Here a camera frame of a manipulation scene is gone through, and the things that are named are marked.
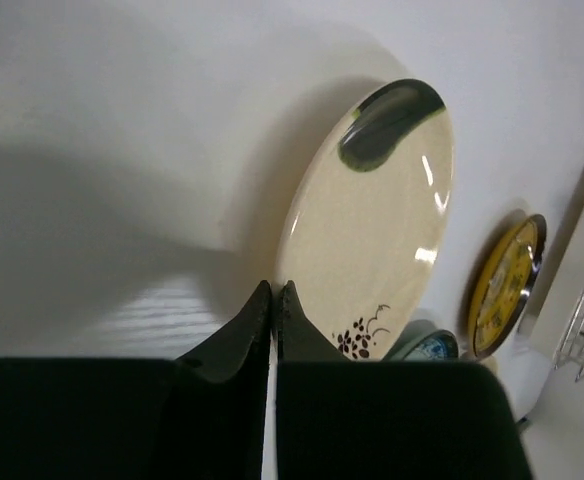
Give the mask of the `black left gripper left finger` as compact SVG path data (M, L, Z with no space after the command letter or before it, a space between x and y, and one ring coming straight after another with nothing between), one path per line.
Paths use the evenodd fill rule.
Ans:
M257 479L271 288L174 359L0 358L0 479Z

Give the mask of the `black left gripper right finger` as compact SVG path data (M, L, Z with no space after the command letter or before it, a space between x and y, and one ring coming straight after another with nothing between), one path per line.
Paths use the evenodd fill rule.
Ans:
M282 479L529 479L505 391L467 361L354 362L308 320L293 283L275 313Z

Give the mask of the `beige plate with green brushstroke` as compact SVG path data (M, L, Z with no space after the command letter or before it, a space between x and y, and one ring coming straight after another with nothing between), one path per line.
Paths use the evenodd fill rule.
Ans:
M386 357L418 306L454 183L450 115L426 82L364 96L323 140L297 187L273 280L342 357Z

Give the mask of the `yellow plate with dark rim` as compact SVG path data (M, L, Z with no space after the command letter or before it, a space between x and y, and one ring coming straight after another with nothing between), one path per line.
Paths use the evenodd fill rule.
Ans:
M488 256L467 320L474 357L483 359L498 350L525 310L541 269L546 234L545 217L533 214L510 228Z

